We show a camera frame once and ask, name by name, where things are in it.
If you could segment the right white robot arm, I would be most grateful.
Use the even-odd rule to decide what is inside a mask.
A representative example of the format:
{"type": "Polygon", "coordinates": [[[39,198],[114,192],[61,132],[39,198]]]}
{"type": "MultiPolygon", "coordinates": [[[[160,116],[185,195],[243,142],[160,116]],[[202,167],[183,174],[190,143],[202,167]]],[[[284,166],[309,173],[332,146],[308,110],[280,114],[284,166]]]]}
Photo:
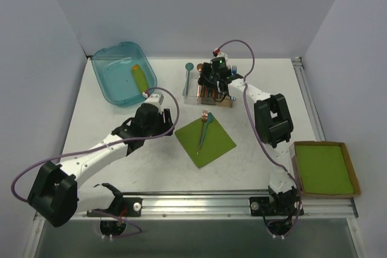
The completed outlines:
{"type": "Polygon", "coordinates": [[[217,56],[199,65],[198,84],[215,92],[216,101],[241,92],[253,133],[271,163],[268,202],[259,205],[262,216],[296,218],[302,212],[299,186],[289,169],[290,154],[281,143],[289,144],[294,125],[282,94],[269,94],[250,85],[246,77],[217,56]]]}

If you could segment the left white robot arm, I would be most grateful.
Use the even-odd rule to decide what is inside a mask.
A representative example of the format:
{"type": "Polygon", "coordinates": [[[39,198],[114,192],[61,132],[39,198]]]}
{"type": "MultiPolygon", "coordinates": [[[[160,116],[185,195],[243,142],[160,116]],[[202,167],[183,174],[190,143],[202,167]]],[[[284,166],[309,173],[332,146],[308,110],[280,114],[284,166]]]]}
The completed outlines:
{"type": "Polygon", "coordinates": [[[54,227],[63,226],[82,211],[101,210],[108,216],[117,216],[124,208],[120,190],[107,182],[86,190],[81,186],[111,163],[141,148],[147,139],[172,135],[173,125],[169,109],[142,104],[134,117],[98,145],[73,159],[44,163],[28,195],[28,204],[54,227]]]}

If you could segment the green paper napkin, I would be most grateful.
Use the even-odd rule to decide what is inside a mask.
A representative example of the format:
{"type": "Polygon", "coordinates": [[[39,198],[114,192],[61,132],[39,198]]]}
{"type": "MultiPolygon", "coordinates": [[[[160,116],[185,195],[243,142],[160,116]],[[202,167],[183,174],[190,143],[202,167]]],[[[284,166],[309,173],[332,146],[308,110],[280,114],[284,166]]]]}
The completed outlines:
{"type": "Polygon", "coordinates": [[[202,148],[197,154],[200,130],[199,118],[175,131],[177,140],[198,168],[208,165],[236,147],[235,142],[214,117],[207,129],[202,148]]]}

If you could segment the copper fork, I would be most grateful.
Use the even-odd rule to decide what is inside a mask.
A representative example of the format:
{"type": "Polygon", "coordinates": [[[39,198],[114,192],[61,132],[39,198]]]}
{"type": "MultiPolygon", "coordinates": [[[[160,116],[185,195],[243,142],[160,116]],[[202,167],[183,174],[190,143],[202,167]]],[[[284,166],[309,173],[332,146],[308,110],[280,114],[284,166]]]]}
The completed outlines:
{"type": "Polygon", "coordinates": [[[207,119],[208,119],[208,110],[203,110],[202,115],[201,115],[201,130],[200,130],[200,136],[199,136],[199,140],[198,140],[197,154],[200,151],[201,140],[202,140],[203,131],[204,131],[204,125],[206,124],[207,119]]]}

